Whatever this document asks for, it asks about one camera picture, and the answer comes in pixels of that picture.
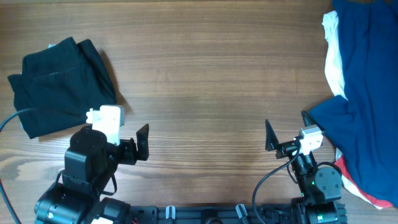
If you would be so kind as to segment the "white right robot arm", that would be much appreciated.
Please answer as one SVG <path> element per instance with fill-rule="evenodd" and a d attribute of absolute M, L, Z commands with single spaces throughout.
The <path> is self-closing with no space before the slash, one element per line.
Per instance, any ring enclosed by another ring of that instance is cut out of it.
<path fill-rule="evenodd" d="M 274 223 L 347 223 L 346 209 L 337 201 L 341 198 L 342 171 L 332 162 L 317 163 L 313 151 L 322 146 L 325 130 L 306 111 L 302 111 L 304 127 L 292 141 L 279 142 L 269 120 L 266 125 L 266 150 L 275 151 L 276 158 L 287 157 L 302 193 L 289 205 L 264 207 L 262 219 Z"/>

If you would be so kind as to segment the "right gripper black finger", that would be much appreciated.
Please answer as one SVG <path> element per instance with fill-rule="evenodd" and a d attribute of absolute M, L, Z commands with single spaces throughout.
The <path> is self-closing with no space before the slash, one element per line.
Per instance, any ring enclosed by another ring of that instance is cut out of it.
<path fill-rule="evenodd" d="M 314 121 L 314 119 L 309 115 L 309 113 L 305 110 L 301 111 L 303 123 L 305 127 L 307 126 L 312 126 L 312 125 L 317 125 L 317 122 Z"/>
<path fill-rule="evenodd" d="M 268 119 L 265 121 L 265 125 L 266 125 L 266 150 L 267 151 L 276 150 L 278 148 L 279 141 Z"/>

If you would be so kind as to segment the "dark green shorts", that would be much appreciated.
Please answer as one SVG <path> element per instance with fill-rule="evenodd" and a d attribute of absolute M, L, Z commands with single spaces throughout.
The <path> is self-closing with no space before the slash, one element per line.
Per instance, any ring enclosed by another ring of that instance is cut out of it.
<path fill-rule="evenodd" d="M 31 139 L 83 124 L 86 112 L 116 103 L 116 91 L 91 40 L 71 37 L 26 55 L 8 76 L 14 107 Z"/>

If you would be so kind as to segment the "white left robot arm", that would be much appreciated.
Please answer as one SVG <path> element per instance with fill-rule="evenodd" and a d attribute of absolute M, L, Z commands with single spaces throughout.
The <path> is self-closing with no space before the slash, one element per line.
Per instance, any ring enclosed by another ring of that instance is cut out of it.
<path fill-rule="evenodd" d="M 65 152 L 65 168 L 37 201 L 36 223 L 132 223 L 128 203 L 112 199 L 105 187 L 115 182 L 120 164 L 133 166 L 149 157 L 149 125 L 135 139 L 122 139 L 119 145 L 107 141 L 90 125 L 75 133 Z"/>

